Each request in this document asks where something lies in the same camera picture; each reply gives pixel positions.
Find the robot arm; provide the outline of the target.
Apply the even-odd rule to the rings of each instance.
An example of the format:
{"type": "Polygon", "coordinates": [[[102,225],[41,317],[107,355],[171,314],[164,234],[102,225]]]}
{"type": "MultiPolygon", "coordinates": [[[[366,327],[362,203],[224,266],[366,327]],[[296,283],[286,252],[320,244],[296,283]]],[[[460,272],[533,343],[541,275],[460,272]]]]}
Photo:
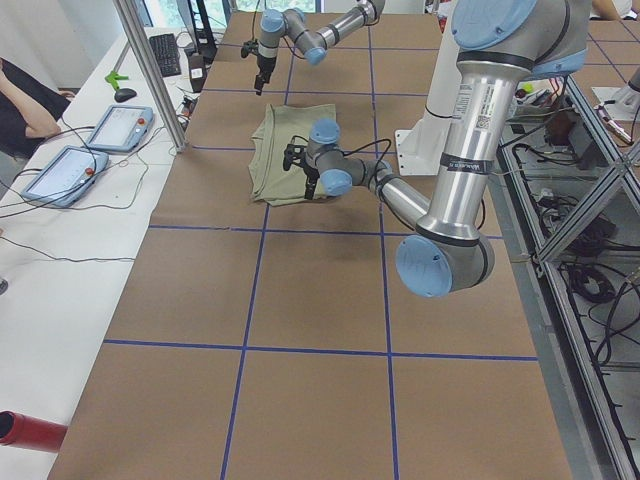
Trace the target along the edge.
{"type": "Polygon", "coordinates": [[[255,94],[261,96],[264,86],[271,80],[281,39],[291,40],[309,64],[318,65],[327,51],[341,40],[362,27],[375,25],[385,4],[385,0],[357,1],[345,14],[318,30],[308,27],[305,14],[297,8],[285,11],[265,9],[260,19],[259,35],[246,41],[241,48],[242,58],[254,55],[257,59],[259,72],[254,80],[255,94]]]}
{"type": "Polygon", "coordinates": [[[495,256],[475,221],[514,94],[525,80],[582,67],[590,10],[588,1],[457,3],[447,25],[461,83],[432,198],[382,161],[348,158],[331,119],[313,124],[307,145],[287,145],[283,168],[305,172],[307,197],[317,185],[329,196],[365,186],[407,224],[414,233],[400,243],[396,269],[413,293],[441,297],[482,283],[495,256]]]}

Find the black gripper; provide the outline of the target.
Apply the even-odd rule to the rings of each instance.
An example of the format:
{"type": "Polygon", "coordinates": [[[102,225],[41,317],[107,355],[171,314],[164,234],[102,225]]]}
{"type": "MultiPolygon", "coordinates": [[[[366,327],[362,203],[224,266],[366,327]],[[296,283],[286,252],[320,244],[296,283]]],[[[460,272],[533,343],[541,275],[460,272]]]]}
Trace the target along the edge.
{"type": "Polygon", "coordinates": [[[263,75],[271,75],[275,70],[278,44],[264,44],[258,39],[247,40],[241,47],[241,57],[247,58],[250,54],[256,56],[259,68],[259,74],[256,75],[254,81],[255,94],[262,95],[264,85],[268,83],[268,80],[263,75]]]}
{"type": "Polygon", "coordinates": [[[307,161],[306,147],[304,145],[295,143],[287,144],[284,150],[283,170],[289,171],[293,166],[301,168],[305,173],[307,180],[305,182],[304,198],[306,200],[313,200],[320,174],[318,170],[307,161]]]}

